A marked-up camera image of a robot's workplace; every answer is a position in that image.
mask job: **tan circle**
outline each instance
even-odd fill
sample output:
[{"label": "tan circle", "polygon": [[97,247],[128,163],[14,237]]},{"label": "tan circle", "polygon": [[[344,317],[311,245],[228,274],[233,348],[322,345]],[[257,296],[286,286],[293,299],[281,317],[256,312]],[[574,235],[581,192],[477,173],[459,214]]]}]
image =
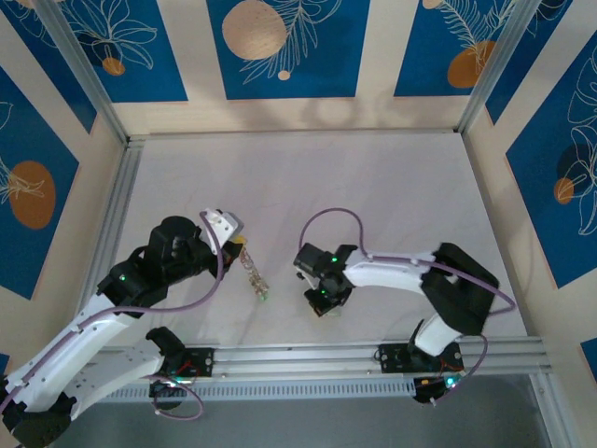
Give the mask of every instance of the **tan circle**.
[{"label": "tan circle", "polygon": [[222,34],[230,51],[254,61],[276,54],[286,42],[282,17],[265,2],[244,0],[222,22]]},{"label": "tan circle", "polygon": [[[34,6],[31,4],[31,0],[16,0],[17,3],[22,4],[24,7],[28,7],[29,9],[33,9]],[[64,0],[54,0],[56,3],[63,2]]]},{"label": "tan circle", "polygon": [[422,3],[425,9],[435,9],[444,3],[444,0],[422,0]]},{"label": "tan circle", "polygon": [[113,77],[119,77],[124,74],[125,68],[124,63],[116,58],[105,58],[102,61],[102,67]]},{"label": "tan circle", "polygon": [[556,201],[562,205],[566,205],[572,201],[572,198],[575,195],[575,184],[573,184],[572,180],[567,177],[563,177],[556,182],[556,185],[553,188],[553,195],[556,197]]}]

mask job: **white line drawing of leaves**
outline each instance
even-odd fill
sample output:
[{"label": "white line drawing of leaves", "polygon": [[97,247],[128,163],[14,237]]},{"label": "white line drawing of leaves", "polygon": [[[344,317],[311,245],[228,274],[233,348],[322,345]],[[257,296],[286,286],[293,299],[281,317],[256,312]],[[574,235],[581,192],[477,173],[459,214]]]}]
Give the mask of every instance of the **white line drawing of leaves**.
[{"label": "white line drawing of leaves", "polygon": [[[588,236],[597,230],[597,131],[591,126],[575,126],[570,136],[576,146],[576,161],[563,176],[570,179],[571,185],[567,186],[566,191],[559,193],[571,199],[579,199],[578,235]],[[587,180],[589,184],[582,192],[570,194],[569,189],[574,191],[575,187],[585,184]]]},{"label": "white line drawing of leaves", "polygon": [[10,120],[10,113],[12,112],[12,103],[6,101],[0,102],[0,131],[4,129]]},{"label": "white line drawing of leaves", "polygon": [[594,183],[587,188],[587,194],[584,194],[578,201],[578,213],[580,214],[578,235],[589,236],[597,231],[597,219],[595,219],[595,215],[597,215],[597,189],[595,189]]},{"label": "white line drawing of leaves", "polygon": [[27,33],[40,39],[49,47],[52,47],[53,49],[56,48],[54,41],[49,36],[46,27],[43,25],[39,17],[37,17],[34,9],[26,7],[16,0],[3,1],[5,5],[7,5],[10,12],[17,18],[17,20],[19,20],[21,26]]},{"label": "white line drawing of leaves", "polygon": [[[0,102],[0,131],[4,129],[10,120],[10,113],[14,105],[8,102]],[[29,182],[12,173],[0,157],[0,204],[5,203],[11,195],[19,197],[19,193],[27,193],[38,198],[44,197],[44,192],[40,191],[44,185],[43,180],[39,182]]]},{"label": "white line drawing of leaves", "polygon": [[597,119],[597,67],[587,59],[576,79],[575,91],[568,106],[571,124],[590,125]]},{"label": "white line drawing of leaves", "polygon": [[476,0],[443,0],[436,10],[444,15],[448,30],[456,35],[464,49],[475,54],[477,73],[483,69],[487,59],[487,45],[481,42],[490,41],[507,23],[519,0],[505,0],[502,6],[493,0],[490,10],[481,14]]},{"label": "white line drawing of leaves", "polygon": [[[10,10],[25,30],[50,47],[56,48],[33,9],[24,7],[16,0],[2,1],[12,6]],[[100,45],[100,48],[109,49],[108,44],[114,44],[120,53],[118,59],[121,62],[138,63],[148,70],[153,68],[153,58],[143,45],[157,38],[158,29],[129,19],[131,7],[128,0],[64,0],[58,5],[76,36],[88,35],[92,38],[92,43],[81,42],[82,46],[105,44]],[[38,23],[41,31],[33,30],[31,23]],[[107,56],[98,53],[96,48],[93,48],[93,51],[100,59]]]},{"label": "white line drawing of leaves", "polygon": [[335,0],[334,6],[323,17],[322,5],[328,0],[272,0],[271,7],[280,15],[286,28],[284,45],[272,56],[265,59],[246,61],[241,72],[248,72],[243,85],[266,75],[272,78],[287,71],[292,73],[302,59],[309,57],[309,47],[317,49],[319,40],[315,25],[329,19],[338,11],[342,0]]},{"label": "white line drawing of leaves", "polygon": [[[570,0],[563,0],[559,5],[557,5],[555,7],[549,5],[545,2],[542,2],[541,5],[537,8],[536,13],[533,15],[533,18],[531,19],[529,26],[527,26],[526,31],[528,31],[529,34],[531,34],[533,37],[536,37],[539,22],[540,21],[556,21],[562,15],[562,12],[565,10],[565,7],[569,3],[569,1]],[[555,15],[550,17],[550,16],[545,15],[542,12],[541,7],[557,10],[558,12]]]}]

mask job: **robotic arm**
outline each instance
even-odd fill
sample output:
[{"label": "robotic arm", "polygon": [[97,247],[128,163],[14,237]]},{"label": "robotic arm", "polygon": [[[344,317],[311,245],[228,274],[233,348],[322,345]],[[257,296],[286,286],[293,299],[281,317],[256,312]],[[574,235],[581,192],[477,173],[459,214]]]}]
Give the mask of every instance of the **robotic arm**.
[{"label": "robotic arm", "polygon": [[[203,215],[211,231],[201,231],[185,217],[165,218],[151,232],[147,246],[135,249],[110,270],[75,319],[0,384],[3,422],[25,448],[47,446],[93,403],[125,384],[154,373],[169,373],[184,362],[184,345],[169,330],[154,329],[146,341],[84,369],[112,338],[143,315],[110,313],[110,309],[150,308],[166,298],[171,285],[203,271],[215,277],[218,248],[224,273],[228,271],[243,248],[231,241],[243,224],[230,213],[207,209]],[[101,312],[100,319],[86,325],[87,319]],[[46,361],[31,376],[43,357]]]},{"label": "robotic arm", "polygon": [[456,245],[444,243],[436,252],[416,255],[365,254],[356,245],[341,245],[332,254],[305,244],[294,265],[308,280],[309,304],[324,315],[342,306],[356,287],[406,289],[425,296],[436,314],[415,330],[414,346],[438,357],[462,335],[479,335],[492,307],[492,292],[441,270],[450,266],[498,288],[499,282]]}]

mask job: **beige wall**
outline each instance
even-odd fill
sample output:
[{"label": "beige wall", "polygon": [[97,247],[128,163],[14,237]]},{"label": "beige wall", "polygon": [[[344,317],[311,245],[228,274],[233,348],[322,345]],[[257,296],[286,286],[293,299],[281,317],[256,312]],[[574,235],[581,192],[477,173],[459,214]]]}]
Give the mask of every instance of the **beige wall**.
[{"label": "beige wall", "polygon": [[[71,319],[122,148],[99,117],[91,134],[85,132],[2,14],[0,40],[0,66],[79,162],[33,298],[28,301],[0,287],[0,353],[10,355],[10,371],[30,359]],[[1,427],[0,447],[14,448],[17,443]]]},{"label": "beige wall", "polygon": [[502,118],[493,127],[483,111],[465,139],[512,286],[530,316],[530,330],[545,338],[586,447],[597,441],[597,384],[579,344],[596,336],[597,272],[555,287],[505,155],[595,32],[595,13],[594,0],[575,0]]},{"label": "beige wall", "polygon": [[421,0],[371,0],[355,98],[228,101],[205,0],[158,0],[188,102],[119,103],[130,134],[453,128],[468,96],[394,98]]}]

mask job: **white floor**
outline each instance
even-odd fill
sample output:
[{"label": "white floor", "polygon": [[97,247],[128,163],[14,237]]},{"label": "white floor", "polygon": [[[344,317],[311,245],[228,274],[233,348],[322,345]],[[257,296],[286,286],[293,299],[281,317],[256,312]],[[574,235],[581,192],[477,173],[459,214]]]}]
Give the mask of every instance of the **white floor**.
[{"label": "white floor", "polygon": [[[235,213],[257,267],[271,286],[260,302],[236,263],[215,297],[183,315],[147,316],[113,341],[132,343],[167,325],[184,343],[349,343],[406,338],[433,313],[423,296],[357,289],[339,316],[318,318],[292,261],[305,221],[343,206],[364,220],[367,249],[433,251],[458,244],[511,292],[459,134],[398,132],[211,134],[148,140],[136,177],[117,260],[145,245],[170,215],[199,223],[206,207]],[[315,221],[306,241],[334,251],[357,244],[350,217]],[[190,303],[212,284],[209,273],[171,288],[163,306]],[[498,300],[494,308],[503,306]],[[488,321],[489,336],[526,334],[519,313]]]}]

